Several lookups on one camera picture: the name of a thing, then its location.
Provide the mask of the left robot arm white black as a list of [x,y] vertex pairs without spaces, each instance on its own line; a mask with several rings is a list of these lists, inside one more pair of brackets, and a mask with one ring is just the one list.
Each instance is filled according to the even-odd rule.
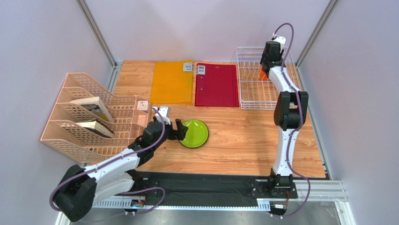
[[85,217],[98,202],[111,196],[136,191],[141,177],[136,168],[148,162],[166,140],[185,138],[189,128],[181,120],[172,123],[155,119],[121,153],[92,166],[71,166],[50,195],[50,206],[63,212],[70,221]]

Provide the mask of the orange plate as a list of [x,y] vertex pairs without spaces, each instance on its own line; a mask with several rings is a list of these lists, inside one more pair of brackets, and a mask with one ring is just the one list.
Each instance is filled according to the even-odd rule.
[[263,82],[268,81],[268,76],[263,70],[259,72],[259,79]]

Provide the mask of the lime green plate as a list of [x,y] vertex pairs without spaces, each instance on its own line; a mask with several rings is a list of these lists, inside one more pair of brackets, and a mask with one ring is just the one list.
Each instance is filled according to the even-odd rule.
[[180,143],[191,149],[203,146],[209,139],[209,129],[207,125],[196,119],[186,120],[183,125],[188,127],[185,138]]

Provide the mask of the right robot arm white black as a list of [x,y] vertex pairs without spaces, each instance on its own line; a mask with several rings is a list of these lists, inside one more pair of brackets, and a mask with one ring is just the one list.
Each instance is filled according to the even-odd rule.
[[266,191],[272,197],[283,198],[293,190],[293,159],[299,130],[306,120],[308,93],[300,91],[284,66],[284,37],[267,41],[260,65],[266,77],[279,92],[274,109],[274,123],[278,128],[278,147],[274,165],[268,178]]

